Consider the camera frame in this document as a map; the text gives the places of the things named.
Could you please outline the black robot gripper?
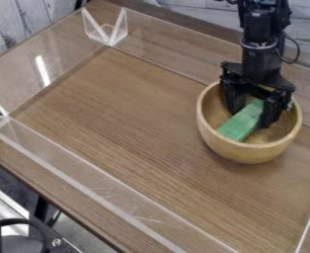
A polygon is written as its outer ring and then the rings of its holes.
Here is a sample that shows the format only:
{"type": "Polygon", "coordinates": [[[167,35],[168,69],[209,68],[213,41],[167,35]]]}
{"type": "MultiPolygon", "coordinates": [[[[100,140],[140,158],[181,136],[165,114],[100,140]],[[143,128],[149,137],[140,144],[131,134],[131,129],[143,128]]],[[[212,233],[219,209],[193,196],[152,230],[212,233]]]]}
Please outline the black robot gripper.
{"type": "Polygon", "coordinates": [[[220,84],[230,113],[234,115],[244,106],[247,96],[263,100],[259,127],[268,128],[283,110],[291,105],[295,85],[282,77],[282,44],[242,42],[240,62],[224,61],[220,84]]]}

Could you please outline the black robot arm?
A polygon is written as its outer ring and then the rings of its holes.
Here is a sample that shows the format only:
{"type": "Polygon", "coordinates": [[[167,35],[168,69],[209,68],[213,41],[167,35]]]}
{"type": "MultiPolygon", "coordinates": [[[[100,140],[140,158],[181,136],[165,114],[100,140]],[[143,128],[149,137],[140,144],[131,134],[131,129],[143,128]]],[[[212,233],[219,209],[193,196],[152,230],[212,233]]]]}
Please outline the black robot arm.
{"type": "Polygon", "coordinates": [[[247,96],[262,100],[258,126],[268,128],[291,108],[295,85],[282,76],[284,33],[291,24],[291,9],[287,0],[234,0],[238,5],[240,27],[244,34],[240,41],[243,58],[240,62],[221,63],[220,85],[227,108],[234,115],[246,105],[247,96]]]}

